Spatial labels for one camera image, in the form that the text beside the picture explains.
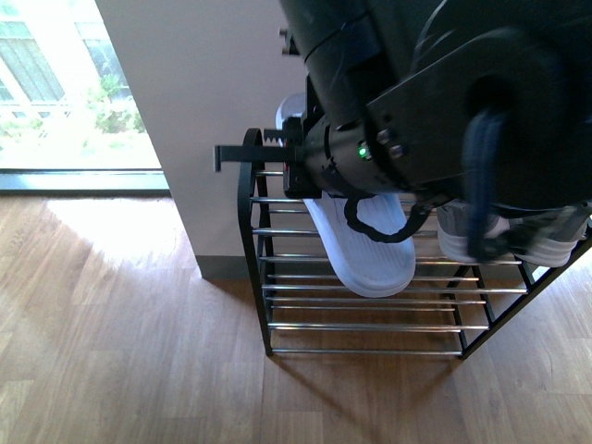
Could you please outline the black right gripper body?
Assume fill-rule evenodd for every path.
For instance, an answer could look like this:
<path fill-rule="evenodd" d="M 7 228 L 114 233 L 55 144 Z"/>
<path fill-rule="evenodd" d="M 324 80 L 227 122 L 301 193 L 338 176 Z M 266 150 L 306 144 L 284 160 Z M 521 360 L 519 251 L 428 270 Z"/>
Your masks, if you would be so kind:
<path fill-rule="evenodd" d="M 290 198 L 316 199 L 323 191 L 339 198 L 368 198 L 411 189 L 376 140 L 376 125 L 366 113 L 338 125 L 325 114 L 314 120 L 305 112 L 292 112 L 282 118 L 282 128 L 302 137 L 299 142 L 282 138 L 299 155 L 284 168 L 284 192 Z"/>

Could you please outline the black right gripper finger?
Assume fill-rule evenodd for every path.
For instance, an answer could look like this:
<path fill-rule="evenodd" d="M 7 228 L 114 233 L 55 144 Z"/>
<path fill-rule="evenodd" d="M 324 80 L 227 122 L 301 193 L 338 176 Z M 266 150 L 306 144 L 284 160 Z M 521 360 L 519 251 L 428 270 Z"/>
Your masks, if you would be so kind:
<path fill-rule="evenodd" d="M 265 163 L 296 161 L 296 151 L 289 147 L 263 145 L 216 145 L 214 171 L 220 172 L 224 162 Z"/>
<path fill-rule="evenodd" d="M 289 134 L 283 129 L 264 129 L 263 136 L 266 142 L 280 147 L 287 147 L 289 145 Z"/>

